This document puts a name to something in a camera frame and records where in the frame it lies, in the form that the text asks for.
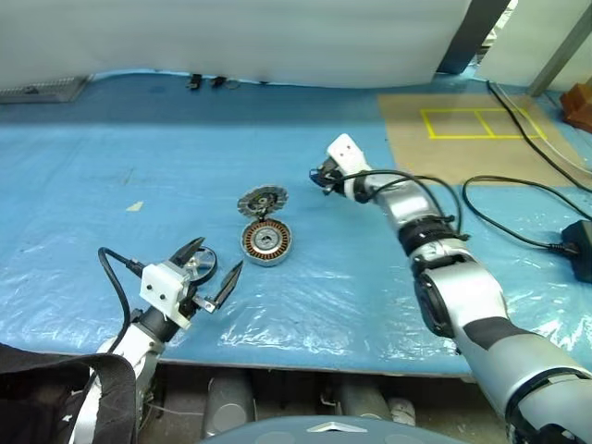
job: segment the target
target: cable connector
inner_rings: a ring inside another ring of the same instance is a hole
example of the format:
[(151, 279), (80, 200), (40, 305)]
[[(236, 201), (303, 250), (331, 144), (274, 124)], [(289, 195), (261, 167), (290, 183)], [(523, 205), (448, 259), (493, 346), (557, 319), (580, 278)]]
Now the cable connector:
[(138, 278), (142, 278), (142, 271), (146, 267), (142, 262), (138, 261), (137, 259), (129, 259), (126, 262), (126, 268), (131, 271), (134, 275)]
[(592, 222), (578, 220), (561, 232), (561, 239), (575, 278), (592, 283)]

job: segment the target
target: floor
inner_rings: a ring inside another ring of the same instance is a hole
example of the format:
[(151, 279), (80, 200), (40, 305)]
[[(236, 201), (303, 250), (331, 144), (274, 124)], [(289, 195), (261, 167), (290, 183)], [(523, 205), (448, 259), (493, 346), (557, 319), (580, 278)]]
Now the floor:
[[(166, 393), (162, 405), (175, 413), (148, 407), (140, 444), (199, 442), (207, 386), (215, 373), (213, 367), (161, 365), (157, 379)], [(330, 384), (331, 374), (252, 370), (252, 377), (259, 419), (330, 413), (318, 393)], [(413, 403), (417, 426), (473, 444), (507, 442), (504, 423), (476, 384), (451, 378), (375, 378), (385, 397), (402, 397)]]

